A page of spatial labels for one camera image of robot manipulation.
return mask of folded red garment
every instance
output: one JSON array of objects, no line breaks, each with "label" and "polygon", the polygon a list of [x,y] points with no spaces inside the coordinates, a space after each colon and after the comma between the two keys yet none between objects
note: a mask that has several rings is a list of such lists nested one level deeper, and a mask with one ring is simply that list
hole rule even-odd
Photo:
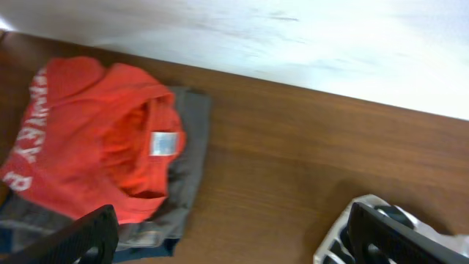
[{"label": "folded red garment", "polygon": [[150,217],[185,134],[174,95],[143,70],[54,59],[34,77],[31,103],[0,177],[23,198],[74,219],[112,204],[120,224]]}]

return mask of white wall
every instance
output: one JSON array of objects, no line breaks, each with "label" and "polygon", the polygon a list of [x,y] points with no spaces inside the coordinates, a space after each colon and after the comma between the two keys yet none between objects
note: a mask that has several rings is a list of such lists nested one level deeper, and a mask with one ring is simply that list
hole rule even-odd
[{"label": "white wall", "polygon": [[468,0],[1,0],[0,16],[29,34],[469,120]]}]

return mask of gray garment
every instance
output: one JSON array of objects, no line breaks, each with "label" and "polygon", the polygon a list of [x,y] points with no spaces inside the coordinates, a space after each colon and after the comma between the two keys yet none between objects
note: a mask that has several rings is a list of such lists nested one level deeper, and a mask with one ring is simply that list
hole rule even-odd
[{"label": "gray garment", "polygon": [[[210,99],[184,87],[170,87],[176,95],[187,140],[184,151],[169,167],[169,197],[147,221],[119,227],[117,250],[155,247],[166,238],[181,238],[199,184],[208,145]],[[51,234],[72,222],[13,195],[0,211],[0,227],[14,230],[13,249],[19,250],[40,236]]]}]

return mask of wooden table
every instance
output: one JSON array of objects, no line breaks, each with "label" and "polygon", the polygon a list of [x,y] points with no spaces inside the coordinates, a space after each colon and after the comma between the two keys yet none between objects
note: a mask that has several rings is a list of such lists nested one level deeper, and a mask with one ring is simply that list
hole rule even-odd
[{"label": "wooden table", "polygon": [[2,161],[29,82],[54,56],[135,65],[213,97],[205,176],[186,236],[175,258],[135,263],[310,264],[336,217],[362,194],[441,232],[469,232],[469,122],[16,33],[0,43]]}]

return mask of stack of clothes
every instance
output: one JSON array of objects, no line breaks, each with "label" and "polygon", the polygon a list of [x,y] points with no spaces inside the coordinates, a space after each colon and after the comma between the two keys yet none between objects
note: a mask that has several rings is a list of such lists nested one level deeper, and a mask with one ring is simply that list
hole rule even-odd
[{"label": "stack of clothes", "polygon": [[4,250],[20,251],[101,205],[119,221],[114,262],[172,256],[202,179],[210,99],[124,64],[53,59],[0,170]]}]

